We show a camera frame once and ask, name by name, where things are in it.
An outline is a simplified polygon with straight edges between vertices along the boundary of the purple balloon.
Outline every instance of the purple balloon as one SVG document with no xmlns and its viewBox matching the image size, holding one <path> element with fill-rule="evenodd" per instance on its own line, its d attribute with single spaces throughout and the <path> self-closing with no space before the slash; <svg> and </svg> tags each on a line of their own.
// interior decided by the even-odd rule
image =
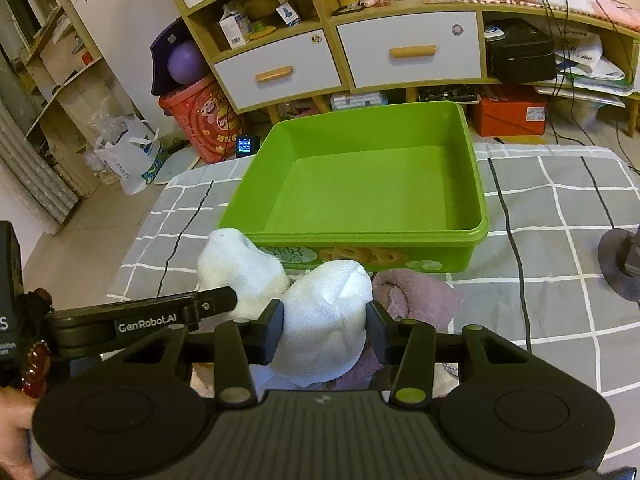
<svg viewBox="0 0 640 480">
<path fill-rule="evenodd" d="M 175 47 L 166 65 L 171 77 L 182 85 L 194 84 L 210 73 L 209 65 L 193 40 Z"/>
</svg>

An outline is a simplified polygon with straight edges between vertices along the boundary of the green plastic bin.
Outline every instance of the green plastic bin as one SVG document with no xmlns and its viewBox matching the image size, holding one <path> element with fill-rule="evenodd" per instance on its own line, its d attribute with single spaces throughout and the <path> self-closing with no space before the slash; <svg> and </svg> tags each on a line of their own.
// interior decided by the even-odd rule
<svg viewBox="0 0 640 480">
<path fill-rule="evenodd" d="M 220 220 L 288 269 L 460 272 L 486 236 L 462 108 L 410 103 L 276 124 Z"/>
</svg>

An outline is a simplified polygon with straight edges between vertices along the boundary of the mauve rolled towel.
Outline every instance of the mauve rolled towel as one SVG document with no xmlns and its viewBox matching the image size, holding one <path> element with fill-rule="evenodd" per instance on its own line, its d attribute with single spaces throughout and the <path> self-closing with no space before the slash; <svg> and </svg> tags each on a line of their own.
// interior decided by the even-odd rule
<svg viewBox="0 0 640 480">
<path fill-rule="evenodd" d="M 464 297 L 447 283 L 411 269 L 391 269 L 373 278 L 373 299 L 395 319 L 417 319 L 446 331 Z M 359 390 L 369 386 L 370 377 L 380 370 L 373 348 L 367 341 L 360 358 L 347 373 L 327 384 L 331 390 Z"/>
</svg>

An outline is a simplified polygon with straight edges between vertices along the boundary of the red plastic bucket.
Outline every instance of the red plastic bucket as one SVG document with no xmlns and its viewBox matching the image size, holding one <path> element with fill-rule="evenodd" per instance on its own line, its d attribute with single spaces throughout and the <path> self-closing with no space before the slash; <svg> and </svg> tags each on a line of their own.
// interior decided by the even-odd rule
<svg viewBox="0 0 640 480">
<path fill-rule="evenodd" d="M 213 74 L 161 96 L 158 104 L 174 116 L 207 164 L 235 152 L 236 138 L 242 134 L 242 120 L 229 105 Z"/>
</svg>

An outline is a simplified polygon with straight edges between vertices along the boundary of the orange box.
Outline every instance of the orange box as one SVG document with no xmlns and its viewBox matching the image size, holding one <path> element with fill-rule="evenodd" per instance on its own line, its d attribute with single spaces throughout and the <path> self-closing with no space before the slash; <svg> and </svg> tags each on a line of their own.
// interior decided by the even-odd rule
<svg viewBox="0 0 640 480">
<path fill-rule="evenodd" d="M 546 99 L 529 86 L 482 85 L 472 114 L 482 137 L 542 135 Z"/>
</svg>

